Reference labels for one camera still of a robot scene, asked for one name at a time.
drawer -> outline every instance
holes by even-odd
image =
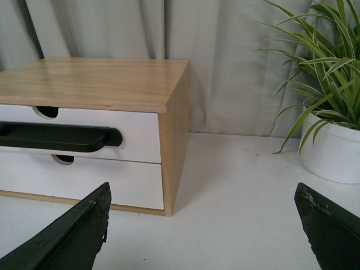
[[[59,108],[56,117],[48,117],[34,106],[0,105],[0,121],[112,127],[123,136],[119,147],[105,146],[90,153],[29,148],[14,148],[12,151],[160,163],[156,113]]]
[[[109,182],[112,204],[164,209],[161,165],[75,157],[60,164],[50,154],[0,151],[0,187],[5,191],[83,199]]]

white pot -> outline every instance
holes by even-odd
[[[303,136],[319,117],[309,114],[303,124]],[[308,137],[301,153],[301,163],[314,174],[338,183],[360,183],[360,131],[325,125],[312,143]]]

wooden top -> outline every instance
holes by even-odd
[[[0,73],[0,104],[166,112],[188,61],[47,58]]]

black handle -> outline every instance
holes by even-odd
[[[122,141],[116,128],[0,121],[0,146],[95,152]]]

white table surface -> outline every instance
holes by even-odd
[[[360,184],[307,171],[298,139],[193,133],[172,217],[110,211],[93,269],[320,269],[294,203],[303,182],[360,216]],[[0,197],[0,257],[70,205]]]

